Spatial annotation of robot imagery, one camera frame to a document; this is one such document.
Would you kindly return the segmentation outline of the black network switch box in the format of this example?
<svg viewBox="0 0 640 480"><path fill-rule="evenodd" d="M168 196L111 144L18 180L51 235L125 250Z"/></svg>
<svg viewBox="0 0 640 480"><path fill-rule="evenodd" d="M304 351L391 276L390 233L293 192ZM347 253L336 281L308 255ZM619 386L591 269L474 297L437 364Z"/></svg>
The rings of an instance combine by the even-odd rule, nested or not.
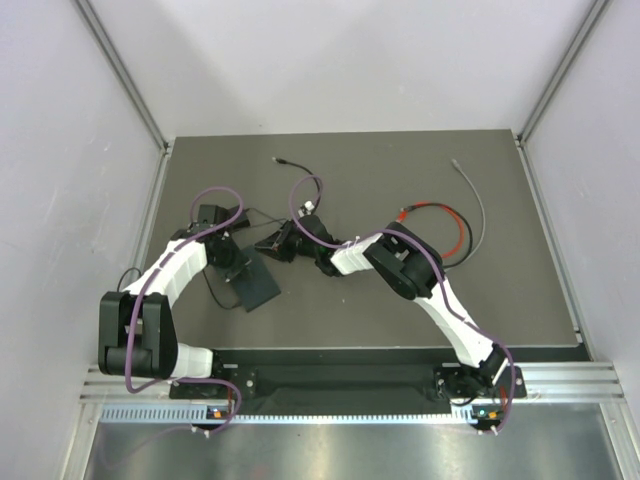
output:
<svg viewBox="0 0 640 480"><path fill-rule="evenodd" d="M281 289L253 246L244 248L242 253L249 263L231 281L231 285L244 310L252 312L280 295Z"/></svg>

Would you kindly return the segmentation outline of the black ethernet cable long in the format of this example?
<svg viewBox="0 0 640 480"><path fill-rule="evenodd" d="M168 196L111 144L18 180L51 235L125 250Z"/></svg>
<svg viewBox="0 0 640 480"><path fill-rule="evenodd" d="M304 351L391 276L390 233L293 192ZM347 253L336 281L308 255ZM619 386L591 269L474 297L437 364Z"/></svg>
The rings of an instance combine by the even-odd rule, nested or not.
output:
<svg viewBox="0 0 640 480"><path fill-rule="evenodd" d="M279 165L284 165L284 166L291 166L293 168L297 168L303 172L305 172L306 174L310 175L312 177L312 180L314 181L314 184L316 186L316 200L315 202L320 202L322 199L322 185L320 180L315 176L315 174L306 166L301 165L299 163L295 163L295 162L291 162L288 161L284 158L281 157L272 157L272 161L275 162L276 164Z"/></svg>

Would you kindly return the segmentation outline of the black ethernet cable short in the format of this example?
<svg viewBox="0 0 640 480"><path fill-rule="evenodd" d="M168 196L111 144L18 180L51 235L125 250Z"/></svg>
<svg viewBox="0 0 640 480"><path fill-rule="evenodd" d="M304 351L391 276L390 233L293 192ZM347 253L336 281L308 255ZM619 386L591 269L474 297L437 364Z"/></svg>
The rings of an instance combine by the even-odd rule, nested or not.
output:
<svg viewBox="0 0 640 480"><path fill-rule="evenodd" d="M455 255L459 254L461 252L461 249L466 246L466 252L459 259L454 260L449 264L443 265L445 269L452 269L454 267L460 266L471 256L474 246L474 238L470 223L459 211L449 205L439 202L419 202L401 208L399 211L399 215L396 217L396 221L398 223L402 223L411 212L429 207L440 208L447 212L455 220L459 230L457 243L448 252L441 254L441 258L443 260L451 259Z"/></svg>

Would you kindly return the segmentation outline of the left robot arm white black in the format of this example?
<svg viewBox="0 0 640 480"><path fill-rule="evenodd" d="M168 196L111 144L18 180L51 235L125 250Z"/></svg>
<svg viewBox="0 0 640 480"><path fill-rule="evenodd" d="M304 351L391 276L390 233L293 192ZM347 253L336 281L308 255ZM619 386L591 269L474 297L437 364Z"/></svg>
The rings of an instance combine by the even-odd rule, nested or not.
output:
<svg viewBox="0 0 640 480"><path fill-rule="evenodd" d="M225 370L214 352L177 340L172 307L189 283L208 267L224 281L235 280L250 264L228 233L191 236L176 232L158 260L121 291L99 304L98 366L105 375L153 380L192 378L205 396L226 387Z"/></svg>

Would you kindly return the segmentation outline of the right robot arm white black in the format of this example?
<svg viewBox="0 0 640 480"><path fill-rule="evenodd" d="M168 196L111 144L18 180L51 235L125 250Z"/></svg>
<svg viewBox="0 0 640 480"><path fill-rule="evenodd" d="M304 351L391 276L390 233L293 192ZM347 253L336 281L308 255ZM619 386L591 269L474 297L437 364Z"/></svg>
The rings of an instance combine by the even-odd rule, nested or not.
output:
<svg viewBox="0 0 640 480"><path fill-rule="evenodd" d="M498 390L508 375L505 401L515 395L516 369L510 352L475 323L456 297L441 256L398 222L364 238L338 240L316 215L286 221L255 244L280 262L298 256L314 261L330 277L374 271L401 298L423 309L454 349L460 367L443 382L443 393L467 401Z"/></svg>

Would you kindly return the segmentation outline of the black power adapter brick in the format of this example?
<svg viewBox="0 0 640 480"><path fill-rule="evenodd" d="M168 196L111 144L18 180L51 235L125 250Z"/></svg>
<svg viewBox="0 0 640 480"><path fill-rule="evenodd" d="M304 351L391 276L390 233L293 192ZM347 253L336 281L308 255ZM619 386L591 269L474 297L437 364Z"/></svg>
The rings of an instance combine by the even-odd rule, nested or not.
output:
<svg viewBox="0 0 640 480"><path fill-rule="evenodd" d="M228 227L230 232L236 232L239 230L243 230L249 228L251 226L251 221L248 217L248 213L246 209L243 209L239 216L234 220L234 222Z"/></svg>

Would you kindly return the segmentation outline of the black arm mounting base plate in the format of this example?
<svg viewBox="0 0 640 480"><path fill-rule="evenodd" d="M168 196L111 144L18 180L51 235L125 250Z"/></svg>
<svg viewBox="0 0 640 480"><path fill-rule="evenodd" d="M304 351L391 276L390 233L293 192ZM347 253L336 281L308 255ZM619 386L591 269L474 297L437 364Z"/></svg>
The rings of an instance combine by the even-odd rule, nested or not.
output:
<svg viewBox="0 0 640 480"><path fill-rule="evenodd" d="M521 373L482 377L445 347L219 349L214 374L239 388L243 415L435 414L526 394Z"/></svg>

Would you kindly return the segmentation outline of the left aluminium frame post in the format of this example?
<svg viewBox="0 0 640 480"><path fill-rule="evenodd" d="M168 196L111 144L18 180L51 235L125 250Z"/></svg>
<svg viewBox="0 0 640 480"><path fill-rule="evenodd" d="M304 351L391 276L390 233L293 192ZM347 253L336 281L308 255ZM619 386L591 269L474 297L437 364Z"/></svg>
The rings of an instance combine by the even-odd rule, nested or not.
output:
<svg viewBox="0 0 640 480"><path fill-rule="evenodd" d="M125 65L92 2L87 0L72 0L71 3L98 45L98 48L147 133L150 135L153 143L161 152L166 152L169 149L169 141L161 132L158 123L143 99L129 69Z"/></svg>

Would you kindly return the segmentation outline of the aluminium frame post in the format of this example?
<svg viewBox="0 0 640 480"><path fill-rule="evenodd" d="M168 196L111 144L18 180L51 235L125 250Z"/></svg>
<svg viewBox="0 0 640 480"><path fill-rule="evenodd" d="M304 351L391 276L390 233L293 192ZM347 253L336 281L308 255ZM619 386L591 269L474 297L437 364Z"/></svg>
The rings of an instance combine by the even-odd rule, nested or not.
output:
<svg viewBox="0 0 640 480"><path fill-rule="evenodd" d="M169 149L169 141L161 132L158 123L143 99L129 69L125 65L92 2L87 0L72 0L71 3L98 45L98 48L147 133L150 135L153 143L161 152L166 152Z"/></svg>
<svg viewBox="0 0 640 480"><path fill-rule="evenodd" d="M571 35L568 45L564 49L535 105L527 116L522 129L515 136L517 147L524 148L535 133L538 125L585 48L585 45L595 32L611 4L612 1L610 0L595 0L589 3L586 13L580 20L575 32Z"/></svg>

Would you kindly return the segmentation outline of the aluminium front rail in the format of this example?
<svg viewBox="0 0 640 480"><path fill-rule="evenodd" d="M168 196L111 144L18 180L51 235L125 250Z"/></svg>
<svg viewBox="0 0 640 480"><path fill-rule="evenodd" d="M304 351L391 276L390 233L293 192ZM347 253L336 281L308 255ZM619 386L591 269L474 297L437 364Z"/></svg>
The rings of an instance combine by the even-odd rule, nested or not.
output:
<svg viewBox="0 0 640 480"><path fill-rule="evenodd" d="M518 403L619 402L624 393L614 366L607 362L523 362L520 364L526 395ZM91 367L82 386L82 403L160 403L170 398L170 384L162 381L138 394L127 391L124 381Z"/></svg>

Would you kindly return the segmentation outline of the right aluminium frame post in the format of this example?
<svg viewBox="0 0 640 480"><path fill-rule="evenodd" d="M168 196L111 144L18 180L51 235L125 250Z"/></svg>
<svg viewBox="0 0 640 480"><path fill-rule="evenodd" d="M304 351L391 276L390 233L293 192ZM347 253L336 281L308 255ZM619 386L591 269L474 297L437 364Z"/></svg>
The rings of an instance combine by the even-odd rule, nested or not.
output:
<svg viewBox="0 0 640 480"><path fill-rule="evenodd" d="M527 116L522 129L515 136L517 147L524 148L535 133L538 125L585 48L585 45L595 32L611 4L612 1L610 0L595 0L589 3L586 13L580 20L575 32L571 35L568 45L564 49L535 105Z"/></svg>

